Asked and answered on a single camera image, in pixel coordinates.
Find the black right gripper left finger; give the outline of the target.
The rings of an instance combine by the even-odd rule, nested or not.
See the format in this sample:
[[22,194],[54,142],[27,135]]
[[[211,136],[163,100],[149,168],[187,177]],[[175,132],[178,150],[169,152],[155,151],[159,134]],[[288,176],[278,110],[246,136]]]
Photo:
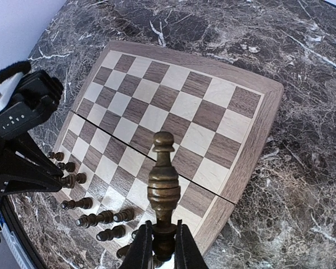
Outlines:
[[152,223],[148,220],[139,227],[119,269],[153,268],[152,241]]

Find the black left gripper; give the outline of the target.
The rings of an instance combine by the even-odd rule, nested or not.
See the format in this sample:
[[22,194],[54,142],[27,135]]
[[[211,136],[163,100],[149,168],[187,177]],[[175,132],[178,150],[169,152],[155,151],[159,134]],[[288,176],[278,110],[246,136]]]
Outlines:
[[57,192],[63,172],[43,154],[26,132],[0,137],[0,196],[25,192]]

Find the dark wooden pawn piece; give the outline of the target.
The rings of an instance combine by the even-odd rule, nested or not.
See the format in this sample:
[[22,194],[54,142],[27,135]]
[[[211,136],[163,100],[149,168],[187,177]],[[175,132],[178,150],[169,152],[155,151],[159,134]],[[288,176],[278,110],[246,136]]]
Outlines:
[[70,174],[66,177],[60,178],[60,183],[64,188],[74,188],[75,184],[86,183],[87,177],[85,173],[78,173],[76,175]]

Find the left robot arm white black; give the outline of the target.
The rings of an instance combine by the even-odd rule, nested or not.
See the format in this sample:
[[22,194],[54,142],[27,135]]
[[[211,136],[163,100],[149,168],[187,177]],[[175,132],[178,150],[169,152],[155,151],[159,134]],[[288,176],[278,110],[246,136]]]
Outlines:
[[0,197],[57,192],[63,172],[41,151],[29,130],[57,110],[62,83],[28,61],[0,70]]

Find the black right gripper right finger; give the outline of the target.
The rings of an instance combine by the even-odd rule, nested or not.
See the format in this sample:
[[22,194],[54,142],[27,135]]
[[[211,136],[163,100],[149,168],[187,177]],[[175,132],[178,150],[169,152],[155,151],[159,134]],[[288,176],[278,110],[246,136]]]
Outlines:
[[175,268],[208,269],[189,227],[182,220],[178,221],[175,239]]

